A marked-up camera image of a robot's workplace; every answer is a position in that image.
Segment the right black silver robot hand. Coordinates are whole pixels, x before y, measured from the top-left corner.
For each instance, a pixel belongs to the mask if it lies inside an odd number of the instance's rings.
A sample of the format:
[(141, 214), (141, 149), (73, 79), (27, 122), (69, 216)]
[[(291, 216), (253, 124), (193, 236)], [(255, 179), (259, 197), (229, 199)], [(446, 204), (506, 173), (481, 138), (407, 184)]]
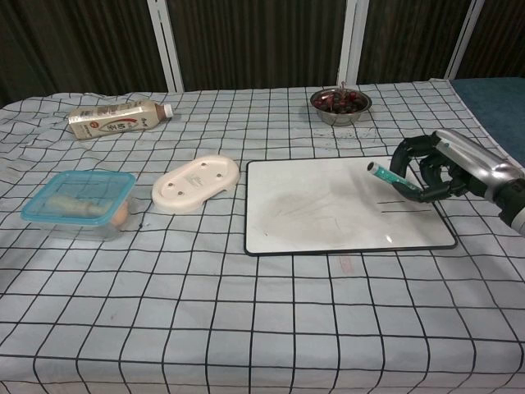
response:
[(438, 129), (404, 139), (392, 155), (390, 171), (404, 177), (415, 158), (420, 159), (419, 171), (427, 188), (416, 191), (399, 182), (393, 186), (406, 199), (419, 203), (467, 192), (494, 203), (503, 192), (524, 189), (521, 169), (454, 130)]

